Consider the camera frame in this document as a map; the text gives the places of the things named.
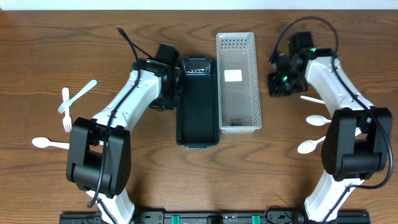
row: wooden table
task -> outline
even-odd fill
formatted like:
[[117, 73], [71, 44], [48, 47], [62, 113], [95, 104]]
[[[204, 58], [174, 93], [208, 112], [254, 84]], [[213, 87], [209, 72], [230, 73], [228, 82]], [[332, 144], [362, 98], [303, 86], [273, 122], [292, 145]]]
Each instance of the wooden table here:
[[[116, 26], [154, 54], [160, 43], [181, 55], [216, 57], [219, 32], [254, 32], [262, 129], [222, 134], [208, 149], [175, 142], [175, 111], [147, 110], [132, 132], [132, 171], [127, 185], [138, 209], [168, 211], [258, 210], [300, 207], [323, 172], [320, 151], [301, 155], [297, 146], [318, 139], [327, 126], [305, 122], [328, 117], [322, 105], [268, 95], [267, 62], [274, 44], [294, 19], [316, 15], [340, 35], [339, 59], [357, 89], [398, 116], [398, 13], [396, 11], [63, 11], [0, 12], [0, 222], [57, 223], [62, 212], [88, 211], [89, 197], [68, 182], [68, 152], [32, 145], [35, 137], [68, 142], [57, 113], [61, 89], [76, 94], [98, 85], [71, 108], [73, 118], [91, 118], [125, 84], [133, 54]], [[315, 44], [333, 45], [319, 22], [297, 24], [288, 35], [311, 30]], [[286, 52], [287, 44], [280, 46]], [[318, 97], [310, 89], [308, 96]], [[398, 124], [391, 144], [398, 155]], [[382, 180], [373, 175], [369, 184]], [[344, 208], [366, 209], [373, 223], [398, 222], [398, 172], [381, 190], [355, 190]]]

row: plastic fork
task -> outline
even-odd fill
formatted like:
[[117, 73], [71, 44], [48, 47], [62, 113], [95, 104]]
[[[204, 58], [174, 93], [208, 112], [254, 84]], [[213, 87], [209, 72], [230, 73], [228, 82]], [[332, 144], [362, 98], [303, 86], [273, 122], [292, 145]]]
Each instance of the plastic fork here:
[[[69, 100], [69, 88], [65, 87], [62, 89], [62, 99], [64, 102]], [[70, 132], [72, 129], [72, 118], [69, 115], [69, 106], [65, 108], [65, 117], [63, 118], [62, 123], [65, 132]]]
[[97, 85], [97, 80], [92, 80], [87, 83], [72, 99], [64, 101], [61, 106], [58, 108], [59, 113], [63, 113], [65, 108], [69, 108], [73, 102], [75, 102], [79, 97], [83, 96], [88, 90], [92, 89], [95, 85]]

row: white plastic spoon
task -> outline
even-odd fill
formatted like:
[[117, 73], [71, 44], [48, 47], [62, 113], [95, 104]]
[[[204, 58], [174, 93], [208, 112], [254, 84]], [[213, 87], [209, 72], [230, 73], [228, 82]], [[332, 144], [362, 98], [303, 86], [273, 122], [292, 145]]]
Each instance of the white plastic spoon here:
[[62, 149], [69, 149], [69, 143], [53, 142], [45, 137], [33, 138], [32, 143], [34, 146], [39, 147], [39, 148], [45, 148], [47, 146], [54, 146], [54, 147], [59, 147]]
[[327, 124], [327, 123], [330, 123], [331, 122], [331, 120], [329, 120], [329, 119], [326, 119], [324, 116], [322, 116], [322, 115], [311, 115], [311, 116], [308, 116], [307, 118], [306, 118], [306, 121], [309, 123], [309, 124], [312, 124], [312, 125], [314, 125], [314, 126], [323, 126], [324, 124]]
[[315, 99], [315, 98], [312, 98], [309, 96], [300, 96], [300, 98], [303, 100], [308, 100], [308, 101], [314, 102], [314, 103], [325, 104], [325, 102], [323, 100], [318, 100], [318, 99]]
[[[361, 130], [359, 128], [355, 129], [355, 136], [361, 134]], [[298, 153], [307, 154], [314, 151], [317, 148], [317, 144], [325, 140], [326, 136], [314, 141], [314, 140], [306, 140], [298, 146]]]

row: clear plastic basket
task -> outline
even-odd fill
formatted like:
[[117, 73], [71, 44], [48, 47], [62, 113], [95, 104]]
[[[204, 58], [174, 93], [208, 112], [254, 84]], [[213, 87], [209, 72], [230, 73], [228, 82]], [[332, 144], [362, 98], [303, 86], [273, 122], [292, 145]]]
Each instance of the clear plastic basket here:
[[218, 109], [222, 133], [261, 128], [254, 34], [217, 34]]

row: black plastic container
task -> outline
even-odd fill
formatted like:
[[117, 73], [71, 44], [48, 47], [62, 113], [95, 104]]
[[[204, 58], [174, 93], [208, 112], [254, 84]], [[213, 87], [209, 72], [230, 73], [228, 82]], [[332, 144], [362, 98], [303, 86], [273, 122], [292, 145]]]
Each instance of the black plastic container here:
[[177, 144], [206, 148], [220, 141], [215, 60], [181, 60], [183, 93], [177, 109]]

